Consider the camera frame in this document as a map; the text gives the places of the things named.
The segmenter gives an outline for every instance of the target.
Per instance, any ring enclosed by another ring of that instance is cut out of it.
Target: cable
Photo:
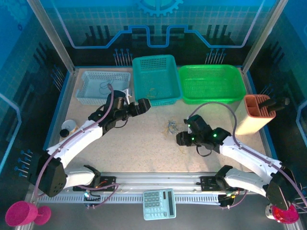
[[[231,113],[232,115],[234,116],[234,119],[235,119],[235,126],[234,126],[234,129],[233,129],[233,132],[232,132],[232,137],[234,139],[234,142],[240,146],[238,140],[236,139],[236,126],[237,126],[237,118],[236,118],[236,114],[235,112],[232,110],[232,108],[230,108],[228,105],[226,104],[223,104],[221,102],[207,102],[207,103],[204,103],[204,104],[201,104],[200,106],[198,106],[194,111],[193,113],[191,113],[191,115],[189,116],[189,118],[191,116],[193,116],[200,108],[202,108],[204,105],[207,105],[207,104],[220,104],[224,107],[226,107]],[[288,176],[283,170],[281,170],[278,166],[276,166],[275,164],[272,164],[269,160],[265,159],[264,157],[262,156],[259,156],[257,155],[256,153],[244,148],[243,146],[241,147],[241,149],[243,149],[244,151],[250,153],[251,155],[253,155],[254,157],[257,157],[258,159],[262,160],[263,162],[265,162],[266,164],[268,165],[271,165],[274,169],[276,169],[277,171],[279,171],[289,182],[290,184],[293,186],[293,188],[297,191],[297,193],[299,194],[299,196],[302,198],[305,206],[307,207],[307,200],[306,198],[304,197],[304,195],[302,194],[301,190],[298,188],[298,186],[295,184],[295,182],[290,178],[290,176]]]
[[[224,209],[230,209],[230,208],[232,208],[232,207],[238,206],[239,204],[241,204],[241,202],[244,200],[244,198],[246,197],[247,194],[248,194],[248,191],[245,190],[245,193],[244,193],[242,199],[241,199],[238,203],[236,203],[236,204],[234,204],[234,205],[231,205],[231,206],[229,206],[229,207],[221,207],[221,208],[224,210]]]
[[[201,155],[200,152],[198,152],[198,146],[196,146],[196,151],[197,151],[198,155],[200,155],[201,157],[208,157],[208,156],[210,156],[211,153],[212,153],[212,150],[211,150],[210,153],[208,153],[208,154],[206,154],[206,155]]]
[[[303,212],[307,213],[307,210],[304,207],[301,207],[300,205],[296,203],[292,203],[295,207],[300,208]]]
[[[120,126],[120,127],[114,127],[114,128],[123,128],[126,124],[128,123],[128,118],[127,118],[127,120],[126,120],[126,122],[125,122],[125,124],[123,124],[122,126]]]
[[[100,195],[94,195],[91,190],[90,190],[90,195],[93,197],[100,197]]]
[[[103,205],[106,201],[108,201],[114,195],[114,193],[118,190],[119,184],[118,183],[114,183],[114,184],[109,184],[109,185],[106,185],[106,186],[103,186],[103,187],[99,187],[99,188],[90,188],[90,187],[83,186],[83,185],[79,185],[78,187],[79,188],[83,188],[83,189],[87,189],[87,190],[90,190],[90,191],[91,190],[92,191],[97,191],[97,190],[101,190],[101,189],[109,188],[109,187],[113,187],[113,186],[116,186],[116,188],[114,189],[114,191],[103,202],[101,202],[98,205],[92,205],[91,206],[92,208],[96,208],[98,206]]]
[[[108,84],[108,88],[111,90],[111,102],[110,104],[113,104],[113,100],[114,100],[114,90],[111,84]],[[102,116],[102,118],[100,118],[98,121],[96,121],[95,123],[91,124],[90,126],[84,128],[83,130],[79,130],[78,132],[74,133],[72,136],[68,137],[63,144],[60,145],[60,147],[58,149],[56,149],[51,156],[48,158],[48,160],[45,162],[45,164],[43,165],[41,171],[39,172],[39,175],[37,177],[37,181],[35,184],[35,188],[34,188],[34,196],[35,197],[39,197],[38,196],[38,186],[39,183],[42,179],[43,173],[46,170],[46,167],[48,166],[48,164],[50,163],[51,159],[61,151],[62,148],[65,147],[65,145],[67,145],[72,139],[74,139],[76,136],[80,135],[81,133],[85,132],[86,130],[96,126],[97,124],[99,124],[102,120],[104,120],[106,118],[106,116],[109,114],[111,110],[111,106],[108,107],[108,110],[106,111],[106,113]]]

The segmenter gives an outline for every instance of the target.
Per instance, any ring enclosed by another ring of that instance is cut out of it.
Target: blue plastic basket
[[[174,104],[182,98],[179,74],[172,55],[133,60],[135,99],[147,98],[152,106]]]

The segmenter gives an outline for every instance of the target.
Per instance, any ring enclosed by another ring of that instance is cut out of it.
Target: metal frame
[[[257,54],[261,50],[264,42],[270,35],[274,25],[276,24],[279,16],[282,14],[284,7],[286,6],[288,0],[280,0],[273,8],[270,19],[265,25],[262,33],[257,37],[255,43],[250,49],[244,63],[243,63],[243,73],[247,73],[251,65],[253,64]]]
[[[54,28],[51,20],[49,19],[43,5],[39,0],[27,0],[29,5],[31,6],[34,14],[42,25],[44,31],[46,32],[48,38],[50,39],[52,45],[56,49],[59,57],[62,59],[65,67],[69,71],[69,73],[73,73],[75,71],[75,66],[67,53],[65,46],[63,45],[56,29]]]

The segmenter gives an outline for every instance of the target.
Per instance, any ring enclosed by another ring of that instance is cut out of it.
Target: pen holder
[[[265,106],[259,109],[258,105],[269,98],[263,94],[244,96],[235,111],[237,117],[236,135],[254,134],[276,117],[276,112],[268,113]]]

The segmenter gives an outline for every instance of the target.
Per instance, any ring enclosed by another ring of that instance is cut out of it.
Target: black base
[[[101,184],[101,186],[110,185],[112,183],[116,183],[116,177],[115,176],[100,176],[100,183],[103,182],[103,181],[106,181],[106,182]],[[103,189],[95,190],[95,192],[99,192],[99,191],[102,191],[102,192],[113,192],[115,190],[115,187],[116,186],[112,186],[112,187],[109,187],[109,188],[103,188]],[[74,186],[72,188],[72,190],[74,192],[85,192],[86,189]]]

